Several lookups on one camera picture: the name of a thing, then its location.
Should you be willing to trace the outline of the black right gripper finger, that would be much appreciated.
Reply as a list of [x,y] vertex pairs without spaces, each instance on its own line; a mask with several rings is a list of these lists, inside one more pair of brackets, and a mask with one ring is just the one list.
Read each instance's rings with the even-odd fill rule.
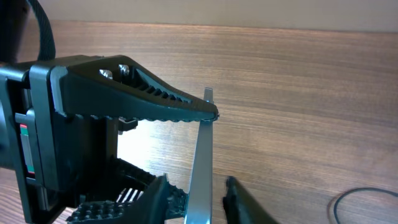
[[227,224],[278,224],[233,176],[226,179],[223,208]]

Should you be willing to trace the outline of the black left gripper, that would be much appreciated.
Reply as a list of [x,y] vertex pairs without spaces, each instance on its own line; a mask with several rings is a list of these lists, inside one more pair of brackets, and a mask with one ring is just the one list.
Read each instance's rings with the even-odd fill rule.
[[83,202],[115,202],[154,179],[116,157],[118,132],[137,119],[55,111],[49,75],[62,59],[1,69],[1,166],[16,173],[27,223],[50,223]]

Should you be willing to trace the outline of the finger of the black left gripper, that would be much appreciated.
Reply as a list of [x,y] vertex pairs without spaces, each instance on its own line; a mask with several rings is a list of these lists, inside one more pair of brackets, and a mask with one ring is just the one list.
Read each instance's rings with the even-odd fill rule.
[[77,55],[50,72],[55,111],[62,115],[149,121],[215,121],[213,103],[178,90],[133,59]]
[[67,223],[165,223],[182,218],[187,193],[170,184],[165,175],[156,177],[137,198],[122,202],[86,202],[66,219]]

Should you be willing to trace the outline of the smartphone with blue screen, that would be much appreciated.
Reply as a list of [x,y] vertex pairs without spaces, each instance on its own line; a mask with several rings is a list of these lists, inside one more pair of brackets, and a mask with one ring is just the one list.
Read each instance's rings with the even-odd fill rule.
[[200,121],[184,216],[185,224],[210,224],[213,196],[213,123]]

